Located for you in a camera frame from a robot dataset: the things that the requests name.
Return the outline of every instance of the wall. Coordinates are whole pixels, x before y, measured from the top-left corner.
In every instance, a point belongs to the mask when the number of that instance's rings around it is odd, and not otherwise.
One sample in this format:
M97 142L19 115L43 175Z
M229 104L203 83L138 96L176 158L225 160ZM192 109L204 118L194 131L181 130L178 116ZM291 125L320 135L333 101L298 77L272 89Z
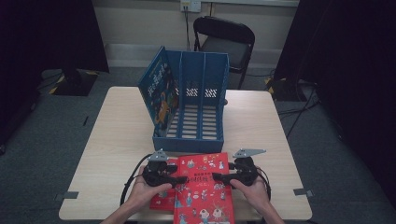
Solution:
M110 66L146 66L160 45L188 49L186 18L178 1L93 0L93 4ZM276 67L295 11L296 7L203 2L201 13L188 14L190 49L193 21L211 14L242 22L255 33L250 67Z

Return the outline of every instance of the forearm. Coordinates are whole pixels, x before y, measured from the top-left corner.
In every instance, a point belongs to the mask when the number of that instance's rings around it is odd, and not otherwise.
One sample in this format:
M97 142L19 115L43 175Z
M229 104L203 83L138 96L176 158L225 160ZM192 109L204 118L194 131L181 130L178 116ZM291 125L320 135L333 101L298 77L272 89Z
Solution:
M285 222L282 220L282 218L279 216L275 208L270 204L266 203L264 204L258 212L262 217L265 219L265 222L267 224L284 224Z
M136 204L126 202L106 218L102 224L124 223L131 215L136 213L137 210Z

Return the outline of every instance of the wall socket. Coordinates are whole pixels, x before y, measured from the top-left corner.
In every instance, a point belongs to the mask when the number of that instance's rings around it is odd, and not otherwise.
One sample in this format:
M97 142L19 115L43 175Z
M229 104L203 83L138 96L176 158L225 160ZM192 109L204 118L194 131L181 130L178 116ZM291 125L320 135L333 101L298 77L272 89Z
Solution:
M180 0L180 11L201 12L201 1Z

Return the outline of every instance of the book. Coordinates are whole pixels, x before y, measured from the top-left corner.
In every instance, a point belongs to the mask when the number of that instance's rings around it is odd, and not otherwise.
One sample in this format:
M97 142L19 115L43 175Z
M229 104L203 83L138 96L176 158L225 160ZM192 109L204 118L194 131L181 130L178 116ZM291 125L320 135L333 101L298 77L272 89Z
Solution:
M174 224L234 223L231 186L212 177L212 173L229 173L227 153L182 156L170 162L177 165L177 175L187 176L188 181L154 196L150 208L173 208Z
M154 123L154 137L165 137L178 109L177 86L164 46L160 48L137 87Z

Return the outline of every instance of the chair backrest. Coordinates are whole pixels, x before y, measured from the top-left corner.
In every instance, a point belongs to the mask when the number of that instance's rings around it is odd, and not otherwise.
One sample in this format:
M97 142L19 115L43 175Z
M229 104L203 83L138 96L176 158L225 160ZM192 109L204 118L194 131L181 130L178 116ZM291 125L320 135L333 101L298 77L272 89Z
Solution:
M254 33L245 24L215 17L204 16L197 18L194 21L193 29L195 40L198 40L198 34L202 34L249 44L251 48L253 48L255 42Z

